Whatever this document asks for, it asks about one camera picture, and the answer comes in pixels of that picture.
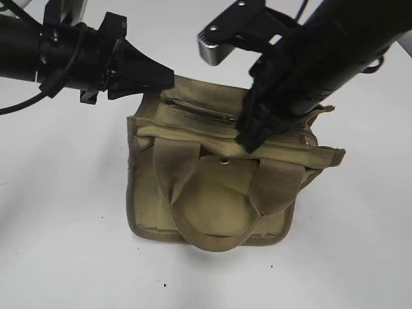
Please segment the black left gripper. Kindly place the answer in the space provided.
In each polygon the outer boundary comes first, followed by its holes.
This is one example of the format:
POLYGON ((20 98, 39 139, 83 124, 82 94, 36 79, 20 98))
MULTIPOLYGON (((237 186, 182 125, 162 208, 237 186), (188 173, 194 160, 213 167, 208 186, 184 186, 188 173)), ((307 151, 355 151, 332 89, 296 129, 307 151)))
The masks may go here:
POLYGON ((108 12, 98 29, 44 16, 39 89, 54 98, 64 88, 80 91, 80 102, 95 104, 108 85, 108 99, 158 93, 174 87, 174 71, 125 40, 127 18, 108 12))

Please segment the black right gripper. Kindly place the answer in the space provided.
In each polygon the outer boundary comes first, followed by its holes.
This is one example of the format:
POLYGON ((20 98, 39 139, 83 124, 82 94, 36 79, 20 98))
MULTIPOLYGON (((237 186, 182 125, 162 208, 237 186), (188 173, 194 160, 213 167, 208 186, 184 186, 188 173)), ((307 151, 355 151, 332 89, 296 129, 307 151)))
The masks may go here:
POLYGON ((266 55, 251 67, 253 84, 243 99, 235 141, 253 153, 272 135, 302 127, 309 96, 309 54, 303 50, 280 50, 266 55))

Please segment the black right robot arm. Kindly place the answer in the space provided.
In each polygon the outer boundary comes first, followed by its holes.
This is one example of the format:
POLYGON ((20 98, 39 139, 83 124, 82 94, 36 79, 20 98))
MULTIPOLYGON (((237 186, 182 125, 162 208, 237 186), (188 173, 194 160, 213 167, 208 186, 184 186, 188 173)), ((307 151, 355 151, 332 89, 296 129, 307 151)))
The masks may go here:
POLYGON ((236 142, 254 152, 367 70, 410 29, 410 1, 323 1, 250 69, 254 82, 236 142))

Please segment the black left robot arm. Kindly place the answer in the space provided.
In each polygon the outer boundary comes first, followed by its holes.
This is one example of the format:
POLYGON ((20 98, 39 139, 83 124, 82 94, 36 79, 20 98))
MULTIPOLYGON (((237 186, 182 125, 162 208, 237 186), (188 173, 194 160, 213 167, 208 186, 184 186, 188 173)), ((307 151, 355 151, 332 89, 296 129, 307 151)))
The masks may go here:
POLYGON ((63 88, 96 104, 100 92, 115 100, 174 87, 174 71, 138 51, 127 39, 127 19, 105 14, 98 29, 44 16, 43 32, 1 17, 1 76, 38 82, 48 97, 63 88))

